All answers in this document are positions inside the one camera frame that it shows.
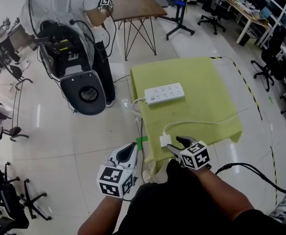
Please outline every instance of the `brown tabletop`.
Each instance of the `brown tabletop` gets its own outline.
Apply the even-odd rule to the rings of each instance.
[[[167,12],[155,0],[112,0],[114,21],[134,18],[159,17]]]

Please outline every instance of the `power outlet socket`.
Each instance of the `power outlet socket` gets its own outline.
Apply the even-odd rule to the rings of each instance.
[[[180,83],[168,84],[144,91],[148,105],[162,103],[184,97],[184,91]]]

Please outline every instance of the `green tape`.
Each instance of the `green tape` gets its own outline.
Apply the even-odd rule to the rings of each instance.
[[[142,142],[148,141],[148,137],[142,137]],[[138,150],[142,151],[141,138],[137,138]]]

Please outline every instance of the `black monitor stand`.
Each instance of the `black monitor stand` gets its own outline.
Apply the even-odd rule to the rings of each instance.
[[[185,5],[177,5],[177,11],[176,11],[176,17],[175,18],[169,18],[169,17],[160,17],[162,19],[166,19],[166,20],[169,20],[169,21],[172,21],[172,22],[175,22],[177,23],[177,27],[175,27],[172,31],[170,31],[169,33],[166,34],[166,39],[167,41],[169,40],[169,36],[176,32],[177,30],[179,29],[183,29],[183,30],[186,30],[188,31],[189,33],[191,33],[191,36],[195,33],[194,30],[191,30],[189,28],[187,28],[186,26],[184,26],[182,23],[183,23],[183,18],[184,18],[184,13],[185,13],[185,10],[186,10],[186,4],[188,2],[188,0],[183,0],[183,2],[185,3]],[[179,17],[179,13],[180,13],[180,7],[182,7],[182,11],[181,11],[181,17]]]

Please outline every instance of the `power adapter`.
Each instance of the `power adapter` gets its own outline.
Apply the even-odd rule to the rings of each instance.
[[[170,135],[166,135],[166,133],[163,133],[163,135],[159,137],[159,140],[161,142],[161,147],[166,147],[167,144],[172,144]]]

